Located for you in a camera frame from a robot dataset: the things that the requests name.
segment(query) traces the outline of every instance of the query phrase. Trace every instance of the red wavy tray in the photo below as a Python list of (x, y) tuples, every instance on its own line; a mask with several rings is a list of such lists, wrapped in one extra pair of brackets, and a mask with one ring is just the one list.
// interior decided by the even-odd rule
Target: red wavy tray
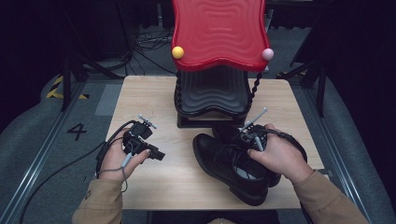
[(264, 27), (265, 0), (173, 0), (176, 15), (173, 47), (182, 47), (179, 70), (199, 71), (229, 65), (263, 71), (269, 49)]

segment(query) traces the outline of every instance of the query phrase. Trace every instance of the shoe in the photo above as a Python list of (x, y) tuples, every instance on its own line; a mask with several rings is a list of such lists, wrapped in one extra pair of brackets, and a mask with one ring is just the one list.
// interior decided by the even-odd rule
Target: shoe
[[(286, 133), (280, 133), (274, 130), (267, 130), (259, 124), (251, 125), (245, 131), (240, 132), (239, 129), (235, 128), (231, 124), (216, 122), (212, 127), (212, 133), (213, 136), (219, 139), (222, 143), (237, 145), (244, 150), (248, 150), (250, 148), (260, 150), (260, 147), (262, 147), (262, 149), (265, 149), (265, 146), (267, 145), (267, 134), (276, 133), (280, 137), (286, 138), (295, 147), (297, 147), (302, 152), (305, 161), (307, 161), (305, 150), (291, 135)], [(259, 137), (261, 146), (258, 145), (256, 141), (256, 136)], [(272, 188), (279, 183), (282, 176), (280, 174), (272, 172), (271, 170), (268, 170), (268, 177), (268, 187)]]
[(225, 145), (205, 133), (195, 136), (192, 146), (201, 168), (228, 185), (241, 201), (252, 206), (265, 201), (268, 193), (267, 169), (252, 160), (244, 149)]

